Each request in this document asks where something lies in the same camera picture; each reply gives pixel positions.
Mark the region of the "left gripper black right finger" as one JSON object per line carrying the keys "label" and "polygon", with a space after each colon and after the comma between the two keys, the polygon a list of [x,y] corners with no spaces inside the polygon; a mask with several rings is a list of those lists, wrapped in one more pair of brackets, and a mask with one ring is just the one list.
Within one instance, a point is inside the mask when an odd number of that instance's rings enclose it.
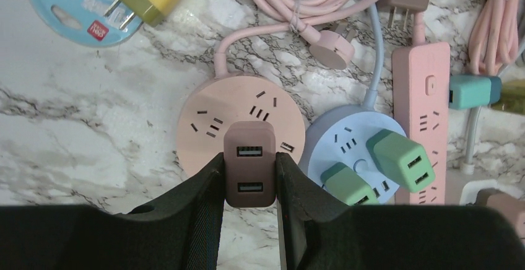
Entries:
{"label": "left gripper black right finger", "polygon": [[523,269],[524,245],[480,206],[348,206],[276,155],[282,269]]}

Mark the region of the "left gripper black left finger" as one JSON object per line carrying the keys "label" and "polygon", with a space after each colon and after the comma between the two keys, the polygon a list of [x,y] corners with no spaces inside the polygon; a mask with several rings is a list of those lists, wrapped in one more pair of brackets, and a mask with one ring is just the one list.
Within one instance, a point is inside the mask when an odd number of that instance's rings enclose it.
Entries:
{"label": "left gripper black left finger", "polygon": [[225,164],[126,214],[80,205],[3,206],[2,269],[215,269]]}

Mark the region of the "dark green plug adapter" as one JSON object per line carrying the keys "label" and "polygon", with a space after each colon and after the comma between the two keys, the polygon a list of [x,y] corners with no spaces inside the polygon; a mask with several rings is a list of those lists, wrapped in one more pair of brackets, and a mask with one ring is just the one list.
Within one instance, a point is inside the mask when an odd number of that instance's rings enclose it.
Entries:
{"label": "dark green plug adapter", "polygon": [[382,129],[366,141],[378,170],[411,193],[435,180],[435,172],[424,147],[399,133]]}

